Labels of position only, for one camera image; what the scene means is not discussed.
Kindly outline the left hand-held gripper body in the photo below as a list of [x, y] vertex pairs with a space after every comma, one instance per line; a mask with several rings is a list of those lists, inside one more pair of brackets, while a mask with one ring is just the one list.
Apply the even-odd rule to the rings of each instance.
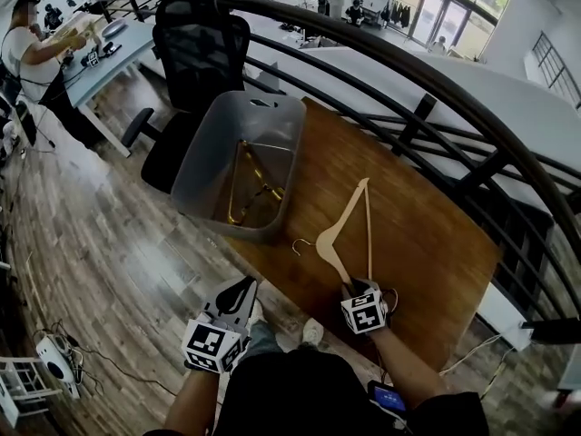
[[250, 342], [249, 331], [201, 312], [188, 321], [182, 338], [184, 365], [192, 370], [230, 372]]

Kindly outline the grey round plate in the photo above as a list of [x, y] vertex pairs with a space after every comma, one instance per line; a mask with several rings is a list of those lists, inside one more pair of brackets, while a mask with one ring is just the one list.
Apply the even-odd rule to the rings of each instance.
[[105, 40], [109, 40], [117, 36], [125, 27], [126, 21], [124, 19], [115, 19], [103, 29], [101, 37]]

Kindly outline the person's left forearm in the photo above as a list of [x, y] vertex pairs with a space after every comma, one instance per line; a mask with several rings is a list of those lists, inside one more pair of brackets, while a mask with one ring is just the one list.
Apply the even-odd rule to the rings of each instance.
[[190, 371], [163, 428], [182, 436], [206, 436], [214, 422], [219, 379], [213, 372]]

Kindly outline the person's right forearm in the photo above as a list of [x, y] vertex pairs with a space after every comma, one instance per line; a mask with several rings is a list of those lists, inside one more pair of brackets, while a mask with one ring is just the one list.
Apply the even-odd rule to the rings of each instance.
[[442, 377], [431, 369], [389, 328], [369, 334], [384, 368], [405, 403], [415, 408], [422, 402], [448, 394]]

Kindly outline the pale blue white-legged table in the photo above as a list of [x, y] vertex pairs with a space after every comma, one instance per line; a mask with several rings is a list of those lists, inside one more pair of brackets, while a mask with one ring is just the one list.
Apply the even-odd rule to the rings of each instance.
[[109, 57], [99, 61], [94, 67], [83, 67], [80, 60], [88, 55], [92, 46], [88, 45], [74, 54], [71, 65], [64, 70], [66, 92], [73, 107], [78, 108], [107, 141], [125, 158], [131, 152], [120, 139], [104, 124], [90, 108], [89, 103], [121, 71], [130, 66], [146, 50], [152, 49], [153, 25], [137, 21], [127, 21], [126, 27], [113, 39], [120, 48]]

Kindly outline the black metal stair railing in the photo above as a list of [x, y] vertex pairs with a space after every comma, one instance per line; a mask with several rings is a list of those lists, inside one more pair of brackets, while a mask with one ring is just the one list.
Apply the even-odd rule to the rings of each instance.
[[544, 32], [540, 33], [532, 48], [535, 65], [541, 74], [541, 83], [558, 94], [581, 114], [581, 88], [571, 75], [559, 52]]

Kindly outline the person's left leg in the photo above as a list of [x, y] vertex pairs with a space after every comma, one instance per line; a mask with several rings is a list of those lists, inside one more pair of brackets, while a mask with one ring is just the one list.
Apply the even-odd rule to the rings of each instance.
[[270, 325], [264, 320], [258, 320], [251, 326], [250, 337], [246, 358], [268, 353], [283, 353]]

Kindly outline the white round floor device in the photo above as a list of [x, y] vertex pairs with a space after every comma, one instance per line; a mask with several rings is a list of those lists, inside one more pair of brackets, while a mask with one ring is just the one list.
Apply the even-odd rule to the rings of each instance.
[[45, 368], [64, 386], [74, 399], [81, 398], [79, 384], [82, 380], [74, 363], [72, 348], [53, 334], [46, 334], [35, 346]]

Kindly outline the grey plastic storage bin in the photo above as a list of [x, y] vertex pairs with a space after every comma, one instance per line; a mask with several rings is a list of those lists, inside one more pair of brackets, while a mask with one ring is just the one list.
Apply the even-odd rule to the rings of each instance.
[[[171, 192], [176, 208], [221, 235], [254, 243], [273, 240], [290, 202], [305, 117], [306, 106], [295, 97], [243, 91], [220, 94], [204, 116], [177, 174]], [[232, 161], [241, 139], [256, 144], [257, 155], [275, 182], [285, 188], [285, 197], [277, 204], [264, 193], [239, 227], [227, 223], [227, 212]], [[241, 164], [238, 177], [243, 183], [236, 185], [236, 213], [259, 188], [248, 163]]]

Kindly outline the gold metal clothes hanger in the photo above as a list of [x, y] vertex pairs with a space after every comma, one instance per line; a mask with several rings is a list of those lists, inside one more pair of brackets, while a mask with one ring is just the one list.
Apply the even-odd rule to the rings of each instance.
[[[249, 143], [246, 140], [239, 140], [236, 146], [236, 152], [232, 161], [231, 169], [231, 189], [228, 197], [227, 223], [233, 226], [242, 227], [256, 199], [264, 193], [269, 194], [274, 202], [281, 204], [285, 197], [285, 188], [278, 185], [272, 173], [262, 162], [255, 151], [256, 144]], [[239, 169], [241, 164], [246, 162], [251, 168], [251, 176], [258, 182], [258, 190], [252, 193], [252, 196], [236, 213], [234, 200], [236, 196], [236, 185], [242, 184], [243, 179], [239, 178]]]

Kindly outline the dark coats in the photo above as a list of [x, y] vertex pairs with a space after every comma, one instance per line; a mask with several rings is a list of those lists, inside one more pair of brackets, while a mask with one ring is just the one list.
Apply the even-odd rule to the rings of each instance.
[[407, 29], [411, 23], [411, 10], [413, 7], [400, 0], [388, 0], [381, 18], [386, 25], [398, 26]]

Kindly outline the wooden clothes hanger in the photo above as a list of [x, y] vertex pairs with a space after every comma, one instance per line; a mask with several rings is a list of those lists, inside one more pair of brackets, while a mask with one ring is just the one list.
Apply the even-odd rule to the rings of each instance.
[[338, 253], [334, 248], [334, 243], [336, 242], [341, 231], [348, 222], [361, 196], [364, 196], [365, 199], [367, 254], [368, 254], [367, 269], [368, 269], [368, 279], [371, 280], [373, 272], [373, 262], [372, 262], [372, 232], [371, 232], [370, 201], [369, 201], [369, 178], [363, 178], [362, 180], [359, 181], [357, 187], [355, 188], [353, 194], [350, 197], [350, 200], [346, 204], [339, 220], [335, 222], [331, 227], [320, 233], [314, 243], [299, 238], [296, 239], [291, 245], [292, 251], [297, 256], [300, 256], [300, 252], [297, 249], [298, 243], [305, 243], [308, 246], [314, 246], [318, 256], [324, 262], [328, 263], [332, 268], [336, 270], [336, 272], [340, 276], [341, 282], [348, 289], [348, 292], [354, 289], [354, 284], [343, 262], [341, 261]]

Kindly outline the white slatted chair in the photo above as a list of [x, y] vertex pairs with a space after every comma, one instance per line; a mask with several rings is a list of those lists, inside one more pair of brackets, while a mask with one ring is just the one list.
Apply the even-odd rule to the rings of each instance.
[[34, 357], [0, 357], [0, 410], [13, 429], [19, 419], [47, 412], [48, 398], [63, 391], [45, 381], [43, 365]]

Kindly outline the person's black clothed torso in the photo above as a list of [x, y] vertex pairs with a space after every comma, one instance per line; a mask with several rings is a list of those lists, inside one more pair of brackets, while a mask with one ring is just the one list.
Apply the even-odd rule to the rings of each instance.
[[[413, 436], [489, 436], [474, 392], [412, 400], [398, 383]], [[396, 436], [351, 366], [300, 349], [242, 359], [229, 379], [212, 436]]]

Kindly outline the glass entrance doors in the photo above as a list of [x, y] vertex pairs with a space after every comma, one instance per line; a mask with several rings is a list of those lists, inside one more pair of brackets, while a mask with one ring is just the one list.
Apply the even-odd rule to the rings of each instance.
[[427, 49], [440, 38], [466, 58], [479, 58], [510, 0], [400, 0], [411, 5], [407, 29], [389, 25]]

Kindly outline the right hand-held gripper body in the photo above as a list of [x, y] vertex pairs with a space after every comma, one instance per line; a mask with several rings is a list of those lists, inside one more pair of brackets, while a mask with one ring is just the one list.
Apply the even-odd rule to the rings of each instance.
[[394, 289], [382, 291], [368, 288], [364, 293], [343, 300], [341, 311], [350, 330], [355, 334], [368, 334], [390, 327], [391, 318], [398, 308], [398, 293]]

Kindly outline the person's right white shoe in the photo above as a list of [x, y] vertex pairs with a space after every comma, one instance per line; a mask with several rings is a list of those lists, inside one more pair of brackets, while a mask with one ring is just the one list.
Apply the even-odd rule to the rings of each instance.
[[314, 318], [309, 318], [303, 327], [301, 343], [317, 348], [324, 336], [324, 327]]

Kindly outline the small screen device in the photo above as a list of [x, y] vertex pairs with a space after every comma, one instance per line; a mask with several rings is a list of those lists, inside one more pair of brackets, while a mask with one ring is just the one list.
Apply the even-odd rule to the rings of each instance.
[[369, 399], [382, 409], [392, 411], [397, 415], [406, 413], [404, 401], [392, 386], [379, 381], [370, 381], [367, 390]]

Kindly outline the black mesh office chair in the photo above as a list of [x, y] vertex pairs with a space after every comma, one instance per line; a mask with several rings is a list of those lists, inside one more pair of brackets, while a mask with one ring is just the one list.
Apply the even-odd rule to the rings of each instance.
[[218, 6], [217, 0], [162, 0], [155, 13], [153, 41], [162, 61], [172, 107], [178, 112], [160, 131], [149, 123], [151, 107], [138, 113], [122, 144], [139, 134], [154, 140], [143, 162], [142, 179], [172, 191], [183, 159], [203, 117], [220, 95], [244, 89], [243, 67], [250, 43], [247, 21]]

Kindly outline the idle hand-held gripper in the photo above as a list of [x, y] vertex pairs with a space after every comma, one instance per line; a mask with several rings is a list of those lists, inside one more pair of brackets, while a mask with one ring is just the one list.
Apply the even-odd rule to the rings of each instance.
[[97, 45], [81, 59], [81, 65], [83, 68], [96, 67], [103, 59], [111, 57], [121, 47], [121, 45], [115, 45], [113, 42], [105, 46]]

